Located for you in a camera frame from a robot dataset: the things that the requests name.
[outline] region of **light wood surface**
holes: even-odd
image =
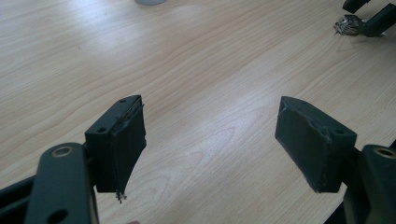
[[[358,15],[372,17],[389,1]],[[343,193],[315,194],[275,140],[280,97],[358,133],[396,137],[396,29],[334,34],[343,1],[0,2],[0,188],[141,94],[148,146],[102,223],[322,223]]]

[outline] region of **black plastic part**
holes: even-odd
[[[129,177],[146,146],[140,95],[119,100],[85,132],[98,192],[124,193]]]
[[[98,223],[82,145],[66,143],[41,156],[24,223]]]
[[[392,145],[390,145],[390,147],[396,149],[396,140],[392,143]]]
[[[389,3],[364,23],[362,33],[369,37],[381,36],[388,28],[396,23],[396,6]]]
[[[396,223],[396,149],[365,146],[360,166],[372,208],[366,223]]]
[[[0,223],[22,223],[35,177],[31,176],[0,190]]]
[[[365,194],[357,194],[348,188],[344,195],[344,209],[348,224],[361,224],[365,223],[371,206]]]
[[[361,152],[356,148],[347,157],[344,157],[341,167],[341,179],[347,185],[348,189],[353,191],[358,197],[365,197],[365,189],[361,180],[361,168],[359,161]]]
[[[340,203],[324,224],[347,224],[344,204]]]
[[[346,0],[343,5],[343,9],[350,13],[355,13],[368,2],[370,2],[370,0]]]
[[[311,104],[283,96],[276,139],[303,172],[315,192],[337,192],[344,157],[354,151],[357,135]]]

